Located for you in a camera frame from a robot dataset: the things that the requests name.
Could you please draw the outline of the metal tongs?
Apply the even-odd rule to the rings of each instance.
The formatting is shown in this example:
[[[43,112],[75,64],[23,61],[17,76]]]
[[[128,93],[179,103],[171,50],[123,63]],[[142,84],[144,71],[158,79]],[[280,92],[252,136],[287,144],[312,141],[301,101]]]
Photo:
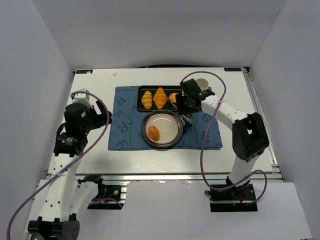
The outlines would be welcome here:
[[[178,110],[178,107],[177,107],[177,103],[174,102],[174,101],[171,101],[170,98],[168,98],[168,102],[173,106],[173,108],[177,111]],[[192,117],[192,115],[185,115],[185,114],[180,114],[180,113],[177,113],[178,116],[184,121],[184,124],[183,125],[186,125],[186,124],[190,124],[190,125],[193,125],[194,124],[194,119]]]

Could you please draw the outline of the round pale bun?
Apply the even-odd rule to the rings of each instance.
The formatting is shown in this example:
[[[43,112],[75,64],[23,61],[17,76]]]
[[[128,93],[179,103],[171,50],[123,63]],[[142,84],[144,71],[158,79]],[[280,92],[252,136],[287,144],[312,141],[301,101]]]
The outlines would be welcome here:
[[[169,95],[169,100],[170,100],[171,103],[173,103],[173,104],[177,103],[177,95],[178,95],[177,92],[171,93]]]

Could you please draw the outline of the sesame glazed bun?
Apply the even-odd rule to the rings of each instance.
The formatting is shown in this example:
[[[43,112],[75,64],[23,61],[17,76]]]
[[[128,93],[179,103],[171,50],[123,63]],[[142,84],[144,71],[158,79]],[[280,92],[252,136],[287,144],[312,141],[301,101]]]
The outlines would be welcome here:
[[[158,128],[154,125],[150,125],[147,129],[147,134],[149,138],[153,141],[158,141],[160,139],[160,132]]]

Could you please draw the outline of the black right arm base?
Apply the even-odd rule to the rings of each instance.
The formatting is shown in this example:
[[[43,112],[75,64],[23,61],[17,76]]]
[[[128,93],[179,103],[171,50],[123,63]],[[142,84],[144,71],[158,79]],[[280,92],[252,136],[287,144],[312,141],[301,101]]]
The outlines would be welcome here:
[[[210,211],[212,213],[239,213],[258,212],[255,190],[252,184],[234,193],[232,189],[225,191],[205,190],[209,197]]]

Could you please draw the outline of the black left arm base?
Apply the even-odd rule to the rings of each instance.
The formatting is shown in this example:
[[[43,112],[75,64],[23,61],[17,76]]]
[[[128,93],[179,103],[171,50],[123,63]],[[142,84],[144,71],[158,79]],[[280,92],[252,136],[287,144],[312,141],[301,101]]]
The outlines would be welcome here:
[[[89,210],[121,210],[121,185],[105,184],[101,175],[86,175],[77,180],[79,187],[83,183],[92,182],[97,187],[97,195],[91,200]]]

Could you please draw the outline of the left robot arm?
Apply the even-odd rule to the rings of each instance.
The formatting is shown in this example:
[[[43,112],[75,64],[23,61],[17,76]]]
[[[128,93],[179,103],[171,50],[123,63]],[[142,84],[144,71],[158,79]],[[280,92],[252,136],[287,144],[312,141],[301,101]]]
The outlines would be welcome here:
[[[44,205],[36,220],[30,220],[28,232],[36,240],[76,240],[80,232],[79,218],[90,201],[99,193],[99,182],[85,180],[79,193],[71,195],[81,158],[89,152],[90,131],[112,122],[112,114],[101,100],[97,113],[88,100],[73,100],[65,107],[64,122],[56,131],[53,150],[54,170],[46,183]]]

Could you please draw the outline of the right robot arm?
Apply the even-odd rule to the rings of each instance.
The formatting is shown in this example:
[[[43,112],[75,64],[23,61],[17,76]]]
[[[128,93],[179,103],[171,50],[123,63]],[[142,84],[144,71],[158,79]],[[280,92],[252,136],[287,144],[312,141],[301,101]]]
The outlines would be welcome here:
[[[207,135],[216,119],[232,133],[232,149],[235,159],[226,179],[226,187],[209,186],[209,188],[221,192],[246,186],[250,176],[260,171],[259,169],[252,171],[252,169],[258,158],[270,145],[262,116],[257,112],[245,113],[237,110],[210,90],[201,91],[194,79],[182,80],[180,86],[182,94],[176,97],[179,114],[203,112],[211,116],[200,150],[200,171],[204,182],[208,184],[203,168],[203,152]]]

